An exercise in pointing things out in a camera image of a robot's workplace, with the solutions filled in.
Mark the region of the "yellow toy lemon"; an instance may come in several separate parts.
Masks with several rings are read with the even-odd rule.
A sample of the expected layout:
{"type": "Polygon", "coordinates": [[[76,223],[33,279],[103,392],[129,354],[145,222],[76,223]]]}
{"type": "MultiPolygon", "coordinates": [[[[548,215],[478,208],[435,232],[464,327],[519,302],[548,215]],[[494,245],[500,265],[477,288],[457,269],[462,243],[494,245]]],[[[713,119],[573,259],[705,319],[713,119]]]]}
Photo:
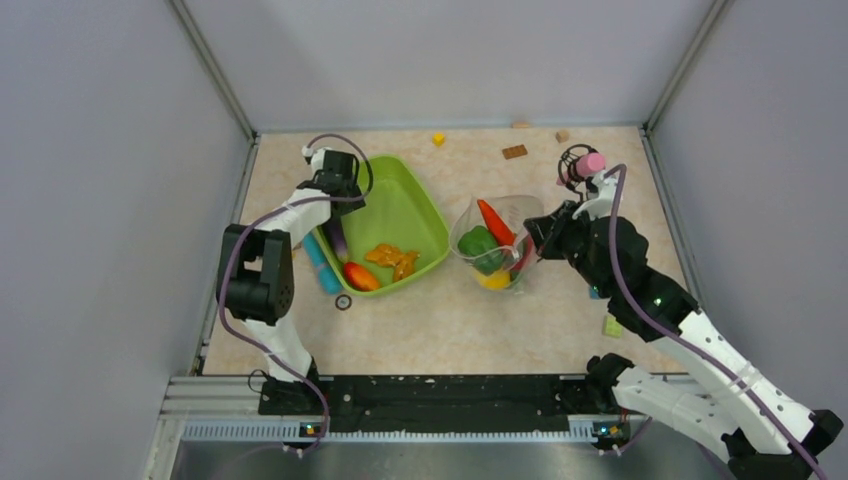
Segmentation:
{"type": "Polygon", "coordinates": [[[497,270],[488,275],[484,275],[483,273],[474,270],[473,274],[477,283],[487,290],[503,290],[508,288],[512,283],[511,274],[508,271],[504,270],[497,270]]]}

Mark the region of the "red toy chili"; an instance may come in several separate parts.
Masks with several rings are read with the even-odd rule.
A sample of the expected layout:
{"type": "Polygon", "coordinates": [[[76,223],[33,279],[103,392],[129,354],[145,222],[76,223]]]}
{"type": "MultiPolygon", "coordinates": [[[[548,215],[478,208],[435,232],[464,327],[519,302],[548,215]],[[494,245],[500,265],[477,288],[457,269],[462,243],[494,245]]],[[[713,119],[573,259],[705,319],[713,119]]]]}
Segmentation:
{"type": "Polygon", "coordinates": [[[519,273],[535,253],[535,244],[530,235],[524,235],[514,245],[514,264],[509,269],[511,274],[519,273]]]}

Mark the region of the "green toy pepper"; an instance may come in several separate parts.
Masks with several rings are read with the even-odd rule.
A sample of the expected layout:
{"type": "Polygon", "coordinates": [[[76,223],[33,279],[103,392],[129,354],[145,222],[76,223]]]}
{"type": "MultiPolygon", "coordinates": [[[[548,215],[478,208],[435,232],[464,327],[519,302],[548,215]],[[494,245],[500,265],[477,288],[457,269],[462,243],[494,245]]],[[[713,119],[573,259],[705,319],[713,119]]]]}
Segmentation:
{"type": "Polygon", "coordinates": [[[458,242],[459,252],[481,274],[491,275],[500,270],[504,254],[494,235],[484,226],[476,225],[464,233],[458,242]]]}

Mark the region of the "clear zip top bag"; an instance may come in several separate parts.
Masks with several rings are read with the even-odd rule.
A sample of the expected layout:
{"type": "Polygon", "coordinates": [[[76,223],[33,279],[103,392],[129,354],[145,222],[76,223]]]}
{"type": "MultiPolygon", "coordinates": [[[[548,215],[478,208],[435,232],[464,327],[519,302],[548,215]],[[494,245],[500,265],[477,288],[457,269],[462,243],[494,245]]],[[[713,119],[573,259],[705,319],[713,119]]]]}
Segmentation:
{"type": "Polygon", "coordinates": [[[519,292],[538,261],[524,222],[542,213],[532,195],[473,198],[450,230],[451,251],[480,287],[519,292]]]}

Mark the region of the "orange toy carrot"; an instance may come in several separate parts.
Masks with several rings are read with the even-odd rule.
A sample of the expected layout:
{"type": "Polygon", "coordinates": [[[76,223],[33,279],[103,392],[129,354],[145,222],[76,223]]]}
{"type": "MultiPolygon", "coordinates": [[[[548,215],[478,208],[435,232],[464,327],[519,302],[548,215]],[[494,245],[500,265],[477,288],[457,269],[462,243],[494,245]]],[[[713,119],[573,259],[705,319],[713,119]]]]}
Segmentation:
{"type": "Polygon", "coordinates": [[[516,234],[505,223],[497,211],[485,200],[477,199],[477,207],[482,219],[499,246],[512,246],[516,234]]]}

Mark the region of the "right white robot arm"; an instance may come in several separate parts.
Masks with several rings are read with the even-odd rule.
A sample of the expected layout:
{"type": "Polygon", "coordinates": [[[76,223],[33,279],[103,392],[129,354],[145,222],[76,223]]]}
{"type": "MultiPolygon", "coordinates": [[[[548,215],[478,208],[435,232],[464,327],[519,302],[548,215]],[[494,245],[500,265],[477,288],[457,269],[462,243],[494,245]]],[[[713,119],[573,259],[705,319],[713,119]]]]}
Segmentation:
{"type": "Polygon", "coordinates": [[[733,347],[685,288],[649,265],[648,240],[616,207],[597,215],[566,201],[524,225],[540,258],[566,261],[626,330],[674,358],[702,388],[685,392],[607,354],[588,365],[594,409],[644,413],[710,451],[737,479],[824,477],[818,457],[843,421],[792,399],[733,347]]]}

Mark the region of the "purple toy eggplant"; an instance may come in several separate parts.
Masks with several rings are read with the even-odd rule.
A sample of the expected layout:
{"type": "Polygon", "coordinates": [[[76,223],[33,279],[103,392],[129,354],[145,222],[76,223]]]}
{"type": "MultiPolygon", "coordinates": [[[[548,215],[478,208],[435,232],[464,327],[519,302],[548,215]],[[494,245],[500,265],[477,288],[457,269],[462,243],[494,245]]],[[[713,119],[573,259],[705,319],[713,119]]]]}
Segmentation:
{"type": "Polygon", "coordinates": [[[348,262],[349,249],[341,219],[339,217],[330,218],[322,226],[322,229],[336,258],[342,263],[348,262]]]}

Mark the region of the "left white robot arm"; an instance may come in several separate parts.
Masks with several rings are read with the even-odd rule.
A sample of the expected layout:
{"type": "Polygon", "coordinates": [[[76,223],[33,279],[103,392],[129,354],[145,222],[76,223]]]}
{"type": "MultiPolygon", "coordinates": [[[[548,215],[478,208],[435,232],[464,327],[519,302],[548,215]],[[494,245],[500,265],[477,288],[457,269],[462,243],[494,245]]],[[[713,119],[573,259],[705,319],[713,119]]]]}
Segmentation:
{"type": "Polygon", "coordinates": [[[370,165],[327,147],[302,153],[310,178],[277,209],[224,230],[216,298],[223,329],[264,354],[272,391],[303,414],[317,407],[321,388],[309,377],[313,357],[292,313],[293,247],[316,227],[364,206],[358,176],[370,165]]]}

